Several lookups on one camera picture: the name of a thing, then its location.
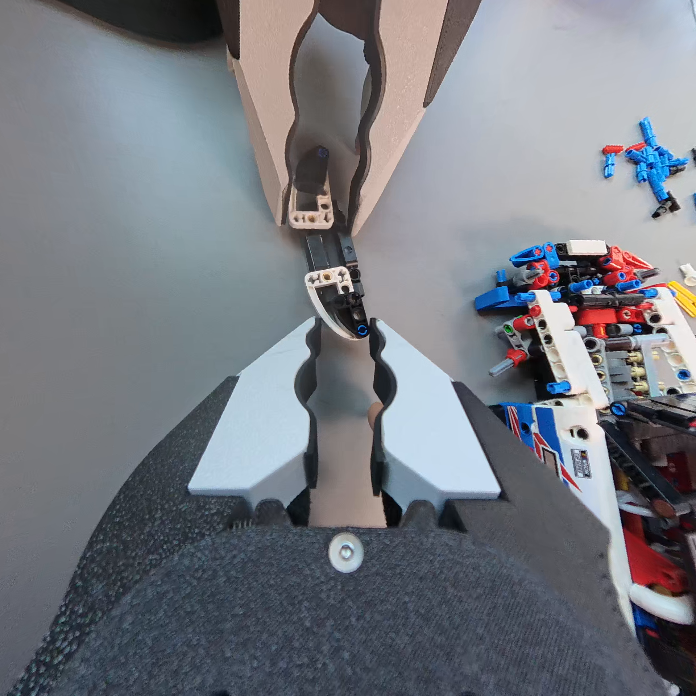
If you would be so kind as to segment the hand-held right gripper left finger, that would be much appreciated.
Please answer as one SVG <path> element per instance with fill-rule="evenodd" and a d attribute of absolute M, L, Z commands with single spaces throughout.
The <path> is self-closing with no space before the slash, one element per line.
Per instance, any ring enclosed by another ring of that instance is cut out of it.
<path fill-rule="evenodd" d="M 318 481 L 317 387 L 322 322 L 310 318 L 237 376 L 188 483 L 195 495 L 236 496 L 288 506 Z"/>

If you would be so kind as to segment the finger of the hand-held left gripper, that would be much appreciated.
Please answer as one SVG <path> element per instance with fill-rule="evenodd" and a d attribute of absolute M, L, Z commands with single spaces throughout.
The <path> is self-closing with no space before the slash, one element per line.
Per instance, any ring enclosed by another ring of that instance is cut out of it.
<path fill-rule="evenodd" d="M 318 4 L 228 2 L 229 64 L 237 80 L 263 191 L 279 226 L 287 215 L 289 143 L 298 120 L 294 61 Z"/>
<path fill-rule="evenodd" d="M 447 1 L 375 1 L 365 29 L 370 94 L 356 136 L 348 204 L 356 236 L 384 192 L 424 112 Z"/>

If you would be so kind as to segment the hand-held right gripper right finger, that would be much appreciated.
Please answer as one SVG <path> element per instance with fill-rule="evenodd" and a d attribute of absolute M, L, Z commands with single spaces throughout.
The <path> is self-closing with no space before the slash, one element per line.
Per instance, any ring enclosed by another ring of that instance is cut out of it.
<path fill-rule="evenodd" d="M 370 319 L 373 389 L 382 407 L 370 477 L 402 511 L 414 501 L 495 500 L 501 487 L 455 390 L 434 362 L 378 318 Z"/>

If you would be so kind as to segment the black curved brick blue pin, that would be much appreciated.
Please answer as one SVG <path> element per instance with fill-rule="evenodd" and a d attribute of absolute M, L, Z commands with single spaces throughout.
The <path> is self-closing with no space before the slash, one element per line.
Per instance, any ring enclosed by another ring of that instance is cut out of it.
<path fill-rule="evenodd" d="M 326 195 L 329 151 L 323 145 L 307 150 L 297 164 L 294 174 L 295 189 L 313 196 Z"/>
<path fill-rule="evenodd" d="M 328 314 L 349 335 L 360 340 L 369 334 L 363 298 L 357 291 L 334 295 L 328 300 L 326 308 Z"/>

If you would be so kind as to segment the white curved frame brick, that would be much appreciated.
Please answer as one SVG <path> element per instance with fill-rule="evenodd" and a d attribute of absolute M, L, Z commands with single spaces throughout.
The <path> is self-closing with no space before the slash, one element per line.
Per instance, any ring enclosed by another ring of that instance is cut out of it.
<path fill-rule="evenodd" d="M 346 340 L 361 340 L 349 335 L 328 314 L 326 304 L 328 300 L 340 292 L 356 291 L 346 267 L 338 266 L 321 271 L 313 271 L 306 274 L 304 283 L 309 298 L 317 310 L 319 317 L 335 334 Z"/>
<path fill-rule="evenodd" d="M 326 184 L 323 194 L 299 191 L 293 183 L 287 212 L 290 227 L 299 230 L 328 230 L 334 224 L 331 190 Z"/>

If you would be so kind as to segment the black brick beam assembly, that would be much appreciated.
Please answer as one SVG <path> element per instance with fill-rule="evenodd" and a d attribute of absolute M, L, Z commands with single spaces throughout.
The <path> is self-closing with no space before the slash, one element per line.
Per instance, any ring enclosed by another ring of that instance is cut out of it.
<path fill-rule="evenodd" d="M 359 261 L 353 239 L 347 227 L 347 219 L 337 200 L 332 200 L 333 225 L 326 230 L 305 230 L 303 249 L 310 271 L 321 271 L 343 266 L 361 297 L 365 295 L 359 270 Z"/>

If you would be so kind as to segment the grey desk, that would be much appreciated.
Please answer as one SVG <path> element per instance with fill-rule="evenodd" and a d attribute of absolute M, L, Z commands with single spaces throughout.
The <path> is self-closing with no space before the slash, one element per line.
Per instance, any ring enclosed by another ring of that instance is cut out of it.
<path fill-rule="evenodd" d="M 531 400 L 473 298 L 516 251 L 604 239 L 678 280 L 695 167 L 653 220 L 601 148 L 650 117 L 695 145 L 691 1 L 483 1 L 356 243 L 368 312 L 485 403 Z M 226 377 L 312 314 L 213 40 L 147 42 L 1 2 L 1 694 L 121 485 Z"/>

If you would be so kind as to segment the partly built brick race car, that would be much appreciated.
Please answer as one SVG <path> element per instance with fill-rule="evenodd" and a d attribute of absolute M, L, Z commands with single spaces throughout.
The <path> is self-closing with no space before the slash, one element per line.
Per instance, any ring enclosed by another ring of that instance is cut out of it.
<path fill-rule="evenodd" d="M 510 257 L 475 298 L 500 312 L 492 377 L 527 365 L 536 401 L 493 408 L 610 533 L 643 640 L 695 643 L 695 333 L 660 270 L 602 240 Z"/>

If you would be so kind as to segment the pile of blue connector pins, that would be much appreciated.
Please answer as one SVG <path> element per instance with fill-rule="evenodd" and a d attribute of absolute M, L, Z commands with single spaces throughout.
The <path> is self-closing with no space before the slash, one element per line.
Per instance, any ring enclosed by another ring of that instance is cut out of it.
<path fill-rule="evenodd" d="M 624 151 L 627 160 L 635 165 L 635 175 L 639 183 L 648 183 L 656 202 L 666 197 L 665 187 L 670 176 L 686 169 L 689 158 L 675 156 L 670 150 L 659 144 L 649 117 L 639 121 L 642 140 L 630 145 Z"/>

